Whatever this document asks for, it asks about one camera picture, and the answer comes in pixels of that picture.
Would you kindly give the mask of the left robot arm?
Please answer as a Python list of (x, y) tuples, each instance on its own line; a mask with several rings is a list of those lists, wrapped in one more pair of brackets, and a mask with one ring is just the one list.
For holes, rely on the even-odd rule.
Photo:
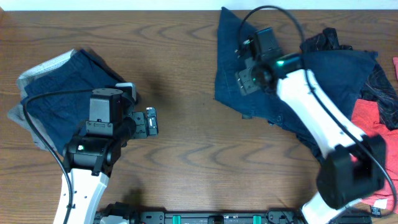
[(85, 135), (74, 134), (64, 146), (66, 174), (62, 176), (55, 223), (93, 223), (121, 149), (131, 139), (158, 135), (155, 108), (135, 112), (136, 103), (132, 83), (91, 92)]

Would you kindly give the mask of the dark blue denim shorts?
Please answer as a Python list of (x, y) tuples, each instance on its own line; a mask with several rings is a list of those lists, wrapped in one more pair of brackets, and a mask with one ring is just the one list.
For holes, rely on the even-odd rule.
[(293, 132), (324, 162), (337, 146), (363, 142), (364, 132), (350, 119), (376, 61), (352, 50), (308, 52), (307, 43), (286, 55), (271, 28), (257, 30), (222, 8), (215, 98)]

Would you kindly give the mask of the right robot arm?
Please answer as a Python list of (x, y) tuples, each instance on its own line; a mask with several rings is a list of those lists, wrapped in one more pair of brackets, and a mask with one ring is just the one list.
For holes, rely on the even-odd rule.
[(272, 29), (256, 31), (243, 42), (246, 69), (236, 73), (241, 93), (275, 94), (299, 117), (325, 159), (318, 192), (303, 205), (305, 223), (329, 223), (362, 198), (384, 187), (386, 143), (369, 137), (330, 100), (300, 54), (284, 55)]

